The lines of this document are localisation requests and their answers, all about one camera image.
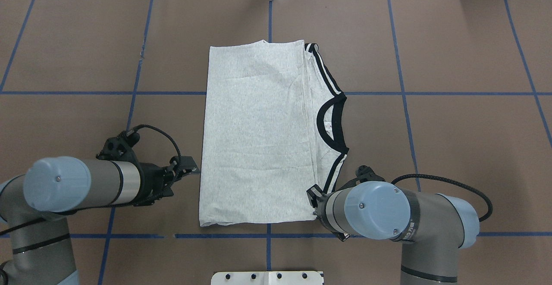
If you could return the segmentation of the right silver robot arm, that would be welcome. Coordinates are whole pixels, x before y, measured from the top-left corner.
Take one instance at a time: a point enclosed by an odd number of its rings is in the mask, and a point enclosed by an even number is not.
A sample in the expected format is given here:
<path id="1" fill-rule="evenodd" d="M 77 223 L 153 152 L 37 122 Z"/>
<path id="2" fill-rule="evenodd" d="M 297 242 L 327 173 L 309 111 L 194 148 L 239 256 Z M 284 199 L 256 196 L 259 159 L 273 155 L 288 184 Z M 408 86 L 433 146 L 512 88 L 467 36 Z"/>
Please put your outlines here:
<path id="1" fill-rule="evenodd" d="M 471 191 L 485 201 L 487 211 L 478 216 L 463 199 L 398 186 L 415 178 Z M 481 222 L 493 212 L 487 195 L 453 179 L 414 173 L 387 182 L 368 166 L 358 167 L 356 177 L 337 190 L 313 185 L 306 193 L 315 217 L 339 240 L 361 236 L 401 243 L 402 285 L 457 285 L 459 251 L 473 246 Z"/>

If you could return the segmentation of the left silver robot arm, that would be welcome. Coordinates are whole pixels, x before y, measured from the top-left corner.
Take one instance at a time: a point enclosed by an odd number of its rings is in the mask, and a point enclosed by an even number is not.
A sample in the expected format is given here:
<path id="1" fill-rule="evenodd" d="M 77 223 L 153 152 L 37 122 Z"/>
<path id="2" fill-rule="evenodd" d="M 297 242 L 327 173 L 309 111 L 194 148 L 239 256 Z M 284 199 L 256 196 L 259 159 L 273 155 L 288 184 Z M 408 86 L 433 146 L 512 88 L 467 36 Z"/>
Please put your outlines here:
<path id="1" fill-rule="evenodd" d="M 133 147 L 142 128 L 166 137 L 176 155 L 167 166 L 142 163 Z M 88 209 L 152 206 L 174 195 L 172 185 L 198 174 L 166 132 L 138 125 L 106 140 L 95 159 L 71 156 L 37 160 L 24 174 L 1 185 L 1 222 L 13 257 L 1 263 L 3 285 L 78 285 L 67 216 Z"/>

